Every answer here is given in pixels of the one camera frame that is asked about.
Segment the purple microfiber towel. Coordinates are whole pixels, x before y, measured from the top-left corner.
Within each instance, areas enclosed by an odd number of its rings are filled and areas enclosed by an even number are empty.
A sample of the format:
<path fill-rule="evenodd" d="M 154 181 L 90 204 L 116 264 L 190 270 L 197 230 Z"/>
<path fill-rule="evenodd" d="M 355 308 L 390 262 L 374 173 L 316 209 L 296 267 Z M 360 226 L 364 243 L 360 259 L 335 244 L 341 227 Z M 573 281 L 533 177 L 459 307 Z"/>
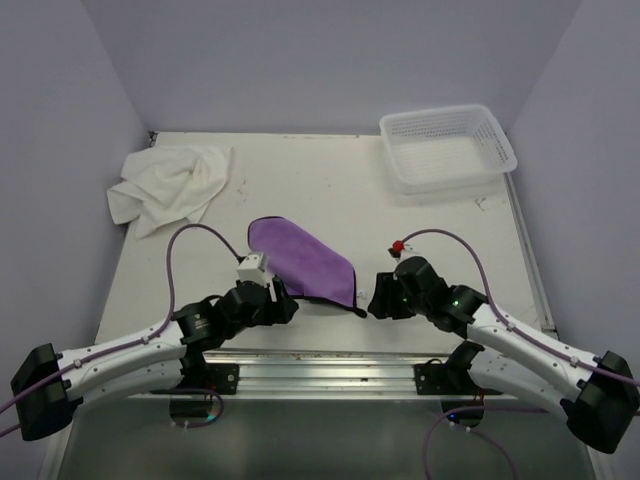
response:
<path fill-rule="evenodd" d="M 247 243 L 269 257 L 269 268 L 292 298 L 367 316 L 357 304 L 352 263 L 295 223 L 280 216 L 255 219 L 248 226 Z"/>

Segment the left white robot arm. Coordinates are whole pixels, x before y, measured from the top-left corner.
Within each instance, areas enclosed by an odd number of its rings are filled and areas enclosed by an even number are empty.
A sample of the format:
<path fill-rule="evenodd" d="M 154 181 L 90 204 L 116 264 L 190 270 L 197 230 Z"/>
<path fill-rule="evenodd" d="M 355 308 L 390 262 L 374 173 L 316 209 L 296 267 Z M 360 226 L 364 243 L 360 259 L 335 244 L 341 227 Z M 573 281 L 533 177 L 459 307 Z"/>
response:
<path fill-rule="evenodd" d="M 143 393 L 214 399 L 219 387 L 204 359 L 244 330 L 288 324 L 298 310 L 284 284 L 240 282 L 172 313 L 144 331 L 87 348 L 34 348 L 11 381 L 7 402 L 23 440 L 46 438 L 100 402 Z"/>

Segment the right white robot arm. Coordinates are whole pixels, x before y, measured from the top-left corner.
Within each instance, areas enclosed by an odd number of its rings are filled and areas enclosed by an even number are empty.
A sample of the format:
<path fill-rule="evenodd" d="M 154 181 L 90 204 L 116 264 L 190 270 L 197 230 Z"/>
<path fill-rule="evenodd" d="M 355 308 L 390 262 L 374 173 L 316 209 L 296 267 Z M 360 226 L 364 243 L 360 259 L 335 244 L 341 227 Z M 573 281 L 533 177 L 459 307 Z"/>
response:
<path fill-rule="evenodd" d="M 421 256 L 376 276 L 369 312 L 378 319 L 423 316 L 462 338 L 445 379 L 451 389 L 474 386 L 516 397 L 558 416 L 569 431 L 605 454 L 616 451 L 639 410 L 639 385 L 628 362 L 564 344 L 494 306 L 466 285 L 449 285 Z"/>

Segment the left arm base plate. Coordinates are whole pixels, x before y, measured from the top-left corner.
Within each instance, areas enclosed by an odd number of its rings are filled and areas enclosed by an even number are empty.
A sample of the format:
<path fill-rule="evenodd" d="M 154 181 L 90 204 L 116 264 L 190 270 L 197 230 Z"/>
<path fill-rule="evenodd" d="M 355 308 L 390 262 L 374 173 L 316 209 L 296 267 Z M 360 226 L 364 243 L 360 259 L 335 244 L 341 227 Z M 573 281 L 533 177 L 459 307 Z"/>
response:
<path fill-rule="evenodd" d="M 235 395 L 240 380 L 240 366 L 236 363 L 206 364 L 199 370 L 188 373 L 173 388 L 152 390 L 152 394 L 165 395 L 208 395 L 215 392 L 219 395 Z"/>

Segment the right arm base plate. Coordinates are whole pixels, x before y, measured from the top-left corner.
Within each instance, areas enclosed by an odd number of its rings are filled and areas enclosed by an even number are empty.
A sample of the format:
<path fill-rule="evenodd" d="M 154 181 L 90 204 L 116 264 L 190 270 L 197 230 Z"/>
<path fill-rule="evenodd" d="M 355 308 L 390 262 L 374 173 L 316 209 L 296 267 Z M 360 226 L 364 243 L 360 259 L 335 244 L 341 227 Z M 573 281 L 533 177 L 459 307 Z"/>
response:
<path fill-rule="evenodd" d="M 432 359 L 413 365 L 416 393 L 439 396 L 501 395 L 493 389 L 481 388 L 472 380 L 467 370 Z"/>

